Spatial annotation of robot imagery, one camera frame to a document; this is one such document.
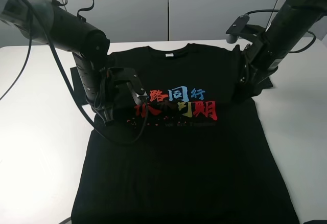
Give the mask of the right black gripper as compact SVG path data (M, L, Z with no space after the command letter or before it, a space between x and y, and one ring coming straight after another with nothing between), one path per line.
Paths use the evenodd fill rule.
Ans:
M278 68L278 51L266 33L255 36L241 54L240 78L232 102L241 103L254 96L255 88L274 88L270 76Z

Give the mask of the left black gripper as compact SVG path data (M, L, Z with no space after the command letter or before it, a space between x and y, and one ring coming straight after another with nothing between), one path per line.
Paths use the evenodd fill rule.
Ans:
M113 123L114 86L109 56L85 57L73 54L77 72L85 92L85 100L91 106L100 106L98 115L105 126Z

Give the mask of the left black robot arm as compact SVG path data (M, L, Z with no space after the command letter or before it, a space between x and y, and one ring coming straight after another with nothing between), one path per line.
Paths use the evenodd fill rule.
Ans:
M80 14L63 10L57 0L1 0L1 21L18 28L30 41L48 45L70 92L74 90L56 49L71 52L85 92L86 102L109 124L112 105L106 103L105 69L110 41L104 32Z

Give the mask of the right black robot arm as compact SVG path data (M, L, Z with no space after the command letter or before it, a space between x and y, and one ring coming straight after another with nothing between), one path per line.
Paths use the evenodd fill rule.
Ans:
M249 16L249 12L239 16L226 31L228 43L235 43L239 37L250 42L241 53L235 101L261 93L260 84L293 53L293 47L311 26L326 16L326 0L286 0L267 28L248 24Z

